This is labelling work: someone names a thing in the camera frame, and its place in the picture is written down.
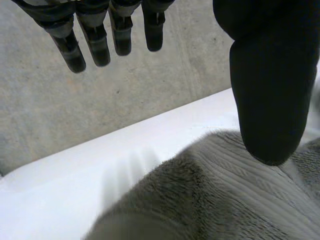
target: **concrete floor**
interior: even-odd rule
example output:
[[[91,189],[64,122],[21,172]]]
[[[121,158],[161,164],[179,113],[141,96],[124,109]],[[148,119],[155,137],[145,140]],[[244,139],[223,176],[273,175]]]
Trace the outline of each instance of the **concrete floor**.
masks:
[[[8,172],[230,87],[232,40],[214,19],[212,1],[177,0],[166,11],[161,51],[148,52],[141,8],[132,52],[95,66],[78,23],[86,71],[69,71],[50,36],[11,1],[1,2],[0,172]]]

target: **gray towel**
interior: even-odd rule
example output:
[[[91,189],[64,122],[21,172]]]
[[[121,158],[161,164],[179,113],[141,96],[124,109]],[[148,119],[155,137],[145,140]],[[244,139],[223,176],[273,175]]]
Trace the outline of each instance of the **gray towel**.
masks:
[[[281,166],[218,132],[146,175],[86,240],[320,240],[320,138]]]

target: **fluffy gray blanket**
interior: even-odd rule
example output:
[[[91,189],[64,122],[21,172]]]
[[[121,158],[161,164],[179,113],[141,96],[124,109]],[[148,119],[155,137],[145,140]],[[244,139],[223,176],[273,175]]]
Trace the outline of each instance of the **fluffy gray blanket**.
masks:
[[[281,166],[219,132],[146,175],[86,240],[320,240],[320,138]]]

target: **robotic hand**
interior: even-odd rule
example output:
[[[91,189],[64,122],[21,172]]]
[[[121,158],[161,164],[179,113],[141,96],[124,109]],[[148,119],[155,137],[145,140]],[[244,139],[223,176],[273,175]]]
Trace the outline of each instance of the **robotic hand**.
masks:
[[[116,53],[131,51],[131,15],[142,2],[147,47],[162,47],[165,10],[174,0],[12,0],[52,37],[74,73],[86,68],[73,32],[76,13],[97,66],[110,62],[107,10]],[[234,39],[231,85],[247,150],[280,165],[304,132],[320,47],[319,0],[213,0],[219,25]]]
[[[50,34],[69,69],[86,69],[86,62],[73,31],[74,13],[81,26],[94,63],[103,67],[110,62],[104,19],[109,12],[116,53],[131,52],[131,15],[142,0],[12,0]],[[165,10],[174,0],[144,0],[142,10],[147,47],[158,51],[163,42]]]

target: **white surface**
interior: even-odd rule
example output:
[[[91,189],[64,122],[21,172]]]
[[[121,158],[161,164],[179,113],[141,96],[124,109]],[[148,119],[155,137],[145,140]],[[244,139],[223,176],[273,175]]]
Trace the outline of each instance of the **white surface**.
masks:
[[[11,172],[0,179],[0,240],[81,239],[144,174],[217,129],[239,129],[231,89]]]

